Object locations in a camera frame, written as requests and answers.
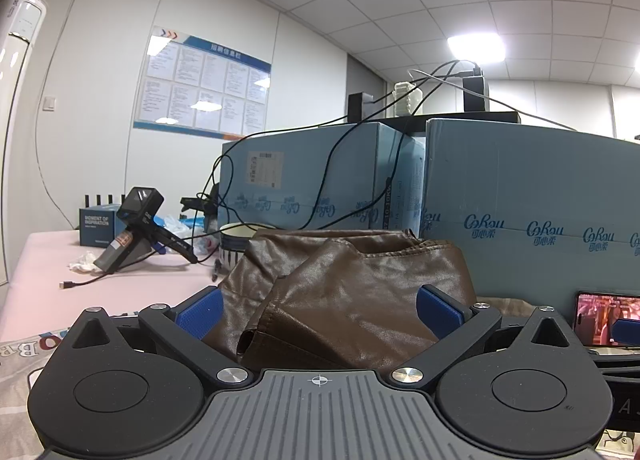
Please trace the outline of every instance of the smartphone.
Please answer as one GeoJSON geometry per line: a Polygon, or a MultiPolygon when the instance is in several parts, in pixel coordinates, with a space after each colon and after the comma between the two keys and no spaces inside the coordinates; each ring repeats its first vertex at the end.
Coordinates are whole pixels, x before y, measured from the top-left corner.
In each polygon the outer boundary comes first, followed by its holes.
{"type": "Polygon", "coordinates": [[[625,346],[611,338],[618,319],[640,320],[640,296],[579,292],[575,303],[574,332],[585,346],[625,346]]]}

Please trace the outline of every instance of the notice board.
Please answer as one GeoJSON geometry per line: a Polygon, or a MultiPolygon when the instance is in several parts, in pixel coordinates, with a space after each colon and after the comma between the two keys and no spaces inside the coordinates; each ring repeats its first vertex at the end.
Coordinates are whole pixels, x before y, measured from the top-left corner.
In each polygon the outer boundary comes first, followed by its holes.
{"type": "Polygon", "coordinates": [[[134,128],[236,138],[264,130],[271,65],[199,37],[153,27],[134,128]]]}

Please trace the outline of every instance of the table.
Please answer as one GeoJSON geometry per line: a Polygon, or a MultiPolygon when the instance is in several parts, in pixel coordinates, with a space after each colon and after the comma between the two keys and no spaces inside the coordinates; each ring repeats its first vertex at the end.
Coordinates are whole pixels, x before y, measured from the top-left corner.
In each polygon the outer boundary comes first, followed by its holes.
{"type": "Polygon", "coordinates": [[[111,315],[152,303],[175,306],[212,283],[213,259],[191,265],[179,254],[165,254],[95,283],[60,289],[61,281],[94,277],[68,269],[88,250],[102,252],[81,247],[78,231],[30,234],[0,314],[0,343],[71,326],[88,306],[101,306],[111,315]]]}

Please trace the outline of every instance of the silver bolt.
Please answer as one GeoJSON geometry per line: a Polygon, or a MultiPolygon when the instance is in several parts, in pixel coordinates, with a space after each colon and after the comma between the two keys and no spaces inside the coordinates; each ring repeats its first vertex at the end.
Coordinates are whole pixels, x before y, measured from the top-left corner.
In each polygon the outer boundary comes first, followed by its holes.
{"type": "Polygon", "coordinates": [[[398,368],[391,376],[398,382],[404,382],[405,384],[412,384],[422,380],[422,372],[416,368],[398,368]]]}
{"type": "Polygon", "coordinates": [[[246,380],[249,374],[242,368],[224,368],[220,370],[216,377],[222,382],[228,382],[229,384],[237,384],[246,380]]]}

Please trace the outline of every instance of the blue cardboard box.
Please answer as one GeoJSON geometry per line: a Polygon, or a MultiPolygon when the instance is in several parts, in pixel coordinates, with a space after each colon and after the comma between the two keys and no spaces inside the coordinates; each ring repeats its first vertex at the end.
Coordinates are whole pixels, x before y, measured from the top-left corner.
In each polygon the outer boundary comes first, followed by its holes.
{"type": "Polygon", "coordinates": [[[108,247],[125,225],[116,216],[120,204],[97,205],[80,209],[80,245],[108,247]]]}
{"type": "MultiPolygon", "coordinates": [[[[258,136],[240,142],[222,160],[220,194],[245,222],[297,229],[310,217],[332,146],[350,125],[258,136]]],[[[401,133],[378,122],[355,128],[331,159],[322,196],[307,229],[371,203],[391,176],[401,133]]],[[[232,145],[223,145],[223,152],[232,145]]],[[[374,206],[333,225],[335,229],[411,229],[420,225],[424,146],[406,135],[391,188],[374,206]]],[[[220,225],[237,222],[218,209],[220,225]]]]}
{"type": "Polygon", "coordinates": [[[640,294],[640,145],[434,119],[420,235],[453,241],[476,294],[574,316],[579,290],[640,294]]]}

